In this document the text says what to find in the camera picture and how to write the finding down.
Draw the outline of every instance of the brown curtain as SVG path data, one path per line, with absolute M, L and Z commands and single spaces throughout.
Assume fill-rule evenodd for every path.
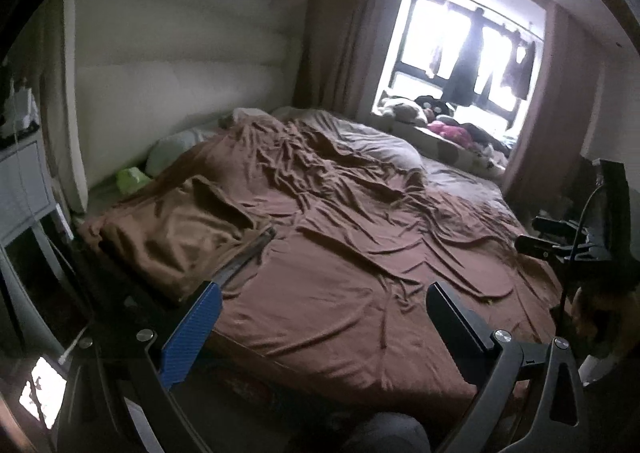
M 580 150 L 597 98 L 600 44 L 562 7 L 546 11 L 536 87 L 502 182 L 518 216 L 554 211 L 580 168 Z
M 384 9 L 379 5 L 380 0 L 308 0 L 296 107 L 355 117 Z

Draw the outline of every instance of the wrinkled sheet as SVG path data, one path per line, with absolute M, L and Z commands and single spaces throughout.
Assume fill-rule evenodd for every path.
M 248 118 L 138 195 L 196 175 L 276 229 L 226 286 L 207 343 L 265 379 L 449 426 L 475 388 L 427 315 L 432 282 L 447 281 L 490 327 L 518 339 L 553 333 L 559 285 L 515 252 L 522 228 L 513 215 L 450 194 L 421 168 L 354 152 L 302 120 Z
M 346 145 L 356 153 L 382 162 L 390 162 L 400 169 L 419 168 L 422 165 L 417 149 L 407 141 L 364 124 L 338 118 L 324 110 L 302 110 L 285 106 L 273 112 L 284 122 L 300 119 L 321 131 L 338 145 Z
M 483 209 L 484 204 L 487 204 L 491 209 L 501 211 L 507 216 L 513 216 L 502 197 L 500 188 L 494 182 L 471 175 L 471 173 L 466 173 L 437 160 L 427 157 L 421 157 L 421 159 L 422 169 L 427 173 L 427 180 L 431 188 L 464 198 L 479 209 Z

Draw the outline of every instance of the green object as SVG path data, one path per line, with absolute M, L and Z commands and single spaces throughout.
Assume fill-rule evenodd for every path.
M 116 185 L 123 195 L 130 195 L 149 184 L 151 179 L 138 168 L 121 169 L 116 173 Z

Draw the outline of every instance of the upholstered headboard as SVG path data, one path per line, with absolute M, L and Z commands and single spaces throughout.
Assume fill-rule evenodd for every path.
M 89 188 L 142 163 L 155 142 L 237 107 L 282 105 L 282 70 L 153 61 L 78 68 L 78 136 Z
M 76 0 L 87 186 L 142 163 L 159 138 L 212 116 L 283 106 L 294 45 L 273 30 L 175 1 Z

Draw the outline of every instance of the metal bolt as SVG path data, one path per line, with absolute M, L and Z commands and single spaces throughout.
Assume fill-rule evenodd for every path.
M 154 332 L 151 329 L 143 328 L 136 334 L 136 339 L 142 343 L 146 343 L 147 341 L 152 340 L 154 337 Z
M 569 348 L 569 341 L 564 338 L 556 338 L 554 339 L 554 343 L 556 344 L 556 347 L 562 350 L 567 350 L 567 348 Z
M 94 338 L 91 336 L 86 336 L 78 341 L 78 346 L 82 348 L 82 350 L 89 348 L 92 344 L 94 344 Z
M 496 330 L 494 334 L 495 338 L 502 343 L 508 343 L 511 341 L 511 334 L 506 330 Z

